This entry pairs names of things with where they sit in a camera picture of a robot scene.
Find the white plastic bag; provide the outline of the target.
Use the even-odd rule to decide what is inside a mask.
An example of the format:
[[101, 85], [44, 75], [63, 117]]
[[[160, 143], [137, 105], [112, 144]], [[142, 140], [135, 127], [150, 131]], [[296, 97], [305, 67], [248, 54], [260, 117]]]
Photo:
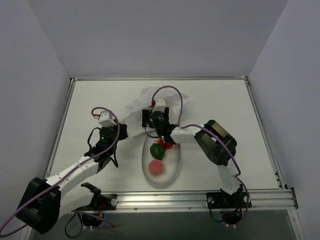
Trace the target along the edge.
[[158, 86], [144, 88], [140, 91], [140, 97], [125, 107], [124, 114], [119, 118], [121, 124], [127, 125], [127, 134], [129, 138], [134, 138], [145, 132], [142, 127], [142, 110], [149, 109], [152, 102], [152, 96], [164, 99], [166, 106], [169, 107], [169, 122], [176, 124], [179, 119], [181, 101], [187, 104], [189, 95], [180, 91], [179, 93], [173, 88], [164, 88], [159, 92]]

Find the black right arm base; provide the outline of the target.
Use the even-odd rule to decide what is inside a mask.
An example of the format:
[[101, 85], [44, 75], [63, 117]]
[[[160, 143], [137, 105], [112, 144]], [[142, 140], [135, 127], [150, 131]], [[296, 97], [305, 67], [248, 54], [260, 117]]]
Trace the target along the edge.
[[242, 186], [232, 195], [222, 189], [219, 192], [207, 192], [206, 203], [209, 215], [215, 223], [233, 228], [244, 220], [252, 207], [250, 194]]

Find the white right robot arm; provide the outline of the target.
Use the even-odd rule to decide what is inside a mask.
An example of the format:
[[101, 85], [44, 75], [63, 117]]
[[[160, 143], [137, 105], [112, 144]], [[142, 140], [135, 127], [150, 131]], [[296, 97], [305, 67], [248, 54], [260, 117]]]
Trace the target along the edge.
[[198, 144], [208, 160], [217, 166], [223, 203], [232, 207], [240, 201], [241, 170], [235, 161], [237, 141], [215, 120], [203, 125], [178, 126], [169, 122], [168, 107], [164, 111], [143, 109], [142, 127], [147, 126], [155, 130], [157, 138], [161, 138], [163, 150], [169, 145]]

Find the green fake lime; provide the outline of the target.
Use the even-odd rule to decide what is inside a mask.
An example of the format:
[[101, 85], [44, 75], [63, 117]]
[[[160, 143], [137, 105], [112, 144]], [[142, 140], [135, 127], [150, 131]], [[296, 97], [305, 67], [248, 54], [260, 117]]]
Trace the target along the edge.
[[165, 157], [165, 149], [159, 143], [153, 143], [149, 151], [156, 160], [162, 160]]

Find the pink fake fruit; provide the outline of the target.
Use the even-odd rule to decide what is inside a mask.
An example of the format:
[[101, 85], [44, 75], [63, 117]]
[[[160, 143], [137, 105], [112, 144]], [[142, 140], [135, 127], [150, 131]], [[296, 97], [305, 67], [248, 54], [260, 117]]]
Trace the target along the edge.
[[159, 176], [165, 172], [165, 165], [161, 160], [154, 159], [148, 164], [148, 171], [152, 176]]

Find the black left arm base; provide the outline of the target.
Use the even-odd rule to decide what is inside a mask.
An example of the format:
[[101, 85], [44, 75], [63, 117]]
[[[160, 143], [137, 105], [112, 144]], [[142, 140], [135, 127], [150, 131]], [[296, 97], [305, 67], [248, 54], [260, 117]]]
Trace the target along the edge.
[[75, 211], [80, 216], [82, 227], [89, 229], [113, 229], [116, 226], [106, 218], [104, 211], [115, 211], [117, 209], [118, 199], [116, 194], [102, 194], [102, 191], [85, 182], [80, 185], [80, 190], [88, 190], [89, 203], [78, 207]]

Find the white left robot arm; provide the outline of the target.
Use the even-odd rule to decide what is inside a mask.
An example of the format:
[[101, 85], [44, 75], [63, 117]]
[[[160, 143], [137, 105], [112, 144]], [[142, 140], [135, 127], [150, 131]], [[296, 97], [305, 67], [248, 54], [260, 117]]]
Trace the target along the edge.
[[100, 206], [101, 190], [86, 180], [113, 160], [118, 141], [126, 139], [128, 133], [127, 125], [121, 123], [98, 130], [99, 141], [80, 160], [56, 175], [36, 177], [28, 184], [18, 205], [19, 220], [45, 234], [63, 215]]

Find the red fake fruit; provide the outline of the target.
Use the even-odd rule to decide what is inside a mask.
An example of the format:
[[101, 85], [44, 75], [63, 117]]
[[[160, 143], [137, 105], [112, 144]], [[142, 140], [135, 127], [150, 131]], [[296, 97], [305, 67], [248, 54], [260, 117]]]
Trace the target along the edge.
[[158, 143], [159, 145], [161, 145], [165, 151], [166, 151], [166, 150], [169, 150], [169, 149], [171, 149], [171, 148], [173, 147], [173, 145], [172, 145], [171, 143], [166, 143], [166, 142], [164, 142], [161, 138], [159, 138], [159, 139], [157, 140], [157, 143]]

